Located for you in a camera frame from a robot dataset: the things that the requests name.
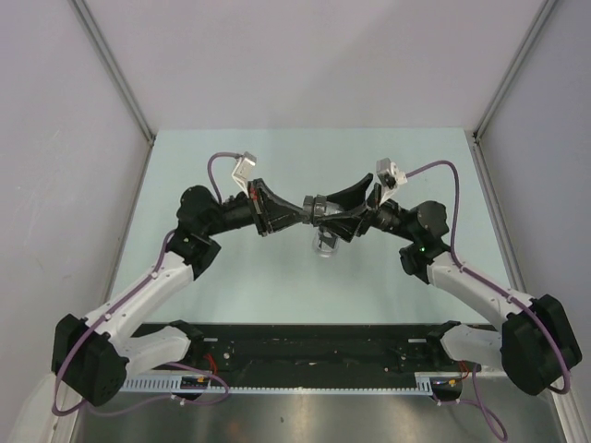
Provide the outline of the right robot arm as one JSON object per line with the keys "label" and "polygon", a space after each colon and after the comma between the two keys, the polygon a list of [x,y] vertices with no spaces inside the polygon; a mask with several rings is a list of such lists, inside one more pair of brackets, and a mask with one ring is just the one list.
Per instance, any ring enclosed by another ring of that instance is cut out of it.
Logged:
{"label": "right robot arm", "polygon": [[502,370],[529,395],[546,389],[567,394],[582,352],[561,302],[507,288],[462,260],[455,248],[456,213],[434,200],[405,209],[393,199],[405,175],[372,179],[368,175],[345,190],[312,198],[311,223],[346,242],[371,228],[403,238],[408,243],[399,252],[404,272],[454,296],[492,327],[447,322],[426,347],[428,363],[447,370],[463,360]]}

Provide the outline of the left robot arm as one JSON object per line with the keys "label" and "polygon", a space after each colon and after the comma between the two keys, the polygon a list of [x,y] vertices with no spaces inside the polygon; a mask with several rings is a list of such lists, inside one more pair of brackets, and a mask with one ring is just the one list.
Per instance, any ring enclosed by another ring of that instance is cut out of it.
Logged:
{"label": "left robot arm", "polygon": [[224,203],[205,186],[192,186],[180,198],[177,226],[163,239],[155,263],[125,293],[78,318],[67,315],[56,326],[52,370],[84,403],[106,404],[131,377],[161,365],[191,369],[205,359],[203,333],[183,320],[141,337],[135,331],[173,294],[200,277],[221,250],[213,240],[254,225],[261,234],[308,222],[310,213],[273,194],[256,179]]}

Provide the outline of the dark grey threaded ring nut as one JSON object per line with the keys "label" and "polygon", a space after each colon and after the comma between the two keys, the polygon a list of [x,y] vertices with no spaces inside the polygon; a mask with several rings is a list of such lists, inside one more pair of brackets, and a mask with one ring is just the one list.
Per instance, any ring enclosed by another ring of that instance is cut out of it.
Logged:
{"label": "dark grey threaded ring nut", "polygon": [[305,196],[302,210],[304,212],[304,224],[310,224],[312,226],[316,226],[318,223],[318,219],[321,216],[321,201],[319,200],[319,196]]}

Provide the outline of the clear elbow fitting with grey nut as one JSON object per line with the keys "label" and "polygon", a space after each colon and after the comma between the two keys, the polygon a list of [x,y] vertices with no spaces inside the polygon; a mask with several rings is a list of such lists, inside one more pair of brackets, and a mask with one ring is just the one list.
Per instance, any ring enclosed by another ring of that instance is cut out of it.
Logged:
{"label": "clear elbow fitting with grey nut", "polygon": [[[314,198],[312,215],[316,220],[318,217],[332,216],[343,211],[343,207],[331,202],[327,197],[317,195]],[[316,225],[316,233],[313,237],[312,248],[314,252],[323,258],[329,258],[336,254],[340,244],[340,237],[333,233],[325,224]]]}

